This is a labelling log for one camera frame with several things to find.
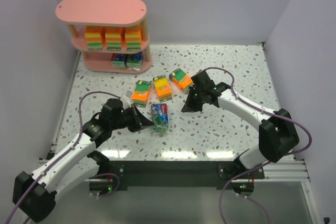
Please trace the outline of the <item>blue Vileda pack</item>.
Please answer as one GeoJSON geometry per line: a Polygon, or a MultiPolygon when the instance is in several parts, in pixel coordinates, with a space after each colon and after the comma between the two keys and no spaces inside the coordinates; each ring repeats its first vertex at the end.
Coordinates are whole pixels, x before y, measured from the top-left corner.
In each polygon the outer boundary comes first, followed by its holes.
{"type": "Polygon", "coordinates": [[[127,67],[125,55],[113,53],[111,56],[111,65],[117,69],[125,69],[127,67]]]}
{"type": "Polygon", "coordinates": [[[130,70],[140,71],[142,68],[142,53],[129,54],[126,60],[126,66],[130,70]]]}
{"type": "Polygon", "coordinates": [[[154,131],[164,133],[169,129],[169,119],[166,103],[151,105],[151,118],[154,123],[154,131]]]}

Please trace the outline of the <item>green top sponge box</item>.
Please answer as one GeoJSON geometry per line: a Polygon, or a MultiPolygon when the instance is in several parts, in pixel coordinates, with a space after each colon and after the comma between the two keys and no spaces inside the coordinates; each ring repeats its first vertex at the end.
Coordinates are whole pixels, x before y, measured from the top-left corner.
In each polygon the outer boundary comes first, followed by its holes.
{"type": "Polygon", "coordinates": [[[132,102],[139,107],[145,108],[151,92],[151,82],[139,80],[136,82],[135,90],[131,95],[132,102]]]}
{"type": "Polygon", "coordinates": [[[190,87],[194,85],[191,77],[182,69],[177,68],[169,74],[169,79],[184,93],[188,94],[190,87]]]}

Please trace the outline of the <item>orange sponge pack barcode sticker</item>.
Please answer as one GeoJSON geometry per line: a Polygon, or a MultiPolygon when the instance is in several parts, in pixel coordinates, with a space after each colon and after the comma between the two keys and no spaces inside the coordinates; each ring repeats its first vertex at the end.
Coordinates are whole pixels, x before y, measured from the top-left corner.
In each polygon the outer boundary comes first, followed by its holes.
{"type": "Polygon", "coordinates": [[[141,24],[126,27],[124,33],[124,40],[126,43],[127,51],[136,51],[141,49],[141,24]]]}

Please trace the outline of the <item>orange three sponge pack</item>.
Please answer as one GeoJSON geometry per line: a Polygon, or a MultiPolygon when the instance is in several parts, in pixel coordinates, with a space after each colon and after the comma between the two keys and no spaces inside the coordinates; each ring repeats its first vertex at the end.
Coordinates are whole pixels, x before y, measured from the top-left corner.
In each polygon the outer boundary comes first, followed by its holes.
{"type": "Polygon", "coordinates": [[[86,26],[85,41],[89,50],[103,49],[102,32],[103,27],[101,26],[86,26]]]}

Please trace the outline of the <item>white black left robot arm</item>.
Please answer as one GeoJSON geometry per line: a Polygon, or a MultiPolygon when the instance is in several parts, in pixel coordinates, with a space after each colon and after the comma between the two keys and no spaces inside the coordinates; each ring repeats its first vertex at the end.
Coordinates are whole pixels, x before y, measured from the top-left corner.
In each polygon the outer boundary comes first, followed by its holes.
{"type": "Polygon", "coordinates": [[[60,153],[31,173],[22,171],[14,180],[13,203],[32,221],[44,220],[56,205],[57,183],[84,157],[109,139],[114,130],[137,132],[154,124],[134,104],[123,107],[120,99],[109,99],[60,153]]]}

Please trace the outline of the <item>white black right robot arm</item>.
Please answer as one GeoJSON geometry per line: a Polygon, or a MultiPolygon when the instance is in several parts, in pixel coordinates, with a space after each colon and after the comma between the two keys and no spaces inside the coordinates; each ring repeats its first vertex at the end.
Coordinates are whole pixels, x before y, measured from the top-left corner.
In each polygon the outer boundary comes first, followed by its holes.
{"type": "Polygon", "coordinates": [[[204,104],[214,105],[240,117],[258,131],[258,144],[239,154],[228,171],[236,176],[265,162],[276,163],[299,143],[299,137],[285,109],[274,111],[242,98],[233,85],[215,84],[206,71],[191,77],[193,85],[181,109],[201,112],[204,104]]]}

